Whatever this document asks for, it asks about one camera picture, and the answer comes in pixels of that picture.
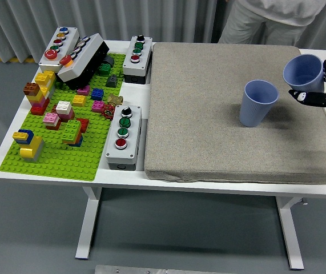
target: plastic cup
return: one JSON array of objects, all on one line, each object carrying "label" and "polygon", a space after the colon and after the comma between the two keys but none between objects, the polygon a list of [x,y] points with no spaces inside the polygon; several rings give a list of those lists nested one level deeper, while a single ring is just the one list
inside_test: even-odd
[{"label": "plastic cup", "polygon": [[293,90],[324,92],[323,62],[312,54],[294,57],[284,67],[283,79]]},{"label": "plastic cup", "polygon": [[277,102],[278,98],[278,90],[270,82],[264,80],[248,82],[244,88],[240,107],[240,122],[246,127],[256,127]]}]

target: green lego baseplate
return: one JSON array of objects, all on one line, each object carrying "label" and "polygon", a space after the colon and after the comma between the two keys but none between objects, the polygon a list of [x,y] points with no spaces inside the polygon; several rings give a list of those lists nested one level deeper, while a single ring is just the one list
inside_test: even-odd
[{"label": "green lego baseplate", "polygon": [[[101,113],[91,111],[93,100],[90,95],[93,88],[102,88],[104,90],[103,101],[107,103],[110,94],[119,96],[123,82],[122,65],[125,55],[112,53],[108,55],[115,61],[110,73],[98,76],[98,72],[96,72],[89,82],[91,91],[85,106],[73,106],[74,119],[89,119],[87,131],[82,134],[82,145],[72,147],[62,142],[62,135],[67,123],[61,123],[59,130],[48,130],[43,124],[44,115],[36,116],[29,112],[21,129],[32,130],[35,136],[42,137],[45,142],[42,152],[36,162],[27,162],[19,154],[19,145],[13,141],[0,166],[0,171],[85,181],[94,180],[111,121]],[[118,77],[116,88],[106,87],[107,79],[112,74]],[[51,112],[53,106],[61,100],[72,102],[77,94],[76,90],[70,90],[62,82],[56,82],[55,85],[56,89],[45,113]]]}]

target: white curtain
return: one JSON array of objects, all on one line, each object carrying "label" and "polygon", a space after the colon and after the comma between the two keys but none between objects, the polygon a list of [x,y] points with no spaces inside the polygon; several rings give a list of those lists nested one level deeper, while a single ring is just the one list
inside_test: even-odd
[{"label": "white curtain", "polygon": [[[81,36],[129,41],[144,34],[155,42],[215,43],[234,0],[0,0],[0,58],[32,56],[38,62],[56,28]],[[326,6],[297,47],[326,50]]]}]

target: red button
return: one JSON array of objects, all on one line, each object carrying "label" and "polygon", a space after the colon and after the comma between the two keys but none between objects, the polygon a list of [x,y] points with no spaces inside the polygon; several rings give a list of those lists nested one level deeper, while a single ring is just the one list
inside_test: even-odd
[{"label": "red button", "polygon": [[138,57],[137,55],[131,56],[131,62],[132,63],[138,63],[138,62],[140,62],[140,57]]},{"label": "red button", "polygon": [[46,50],[44,55],[48,60],[54,60],[58,56],[58,52],[56,50]]},{"label": "red button", "polygon": [[123,150],[127,147],[127,142],[125,139],[120,138],[116,140],[115,145],[118,150]]},{"label": "red button", "polygon": [[60,60],[60,64],[63,66],[67,65],[71,61],[71,56],[70,55],[65,55],[63,58]]},{"label": "red button", "polygon": [[61,39],[56,39],[54,40],[54,45],[55,46],[61,46],[63,44],[62,40]]}]

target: gray fabric pad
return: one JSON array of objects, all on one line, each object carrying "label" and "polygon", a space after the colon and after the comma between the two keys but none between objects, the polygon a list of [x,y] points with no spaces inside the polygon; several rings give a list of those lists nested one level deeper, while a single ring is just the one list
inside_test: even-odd
[{"label": "gray fabric pad", "polygon": [[[326,184],[326,115],[288,93],[291,46],[157,43],[145,172],[175,182]],[[239,121],[244,86],[273,83],[280,98],[255,128]]]}]

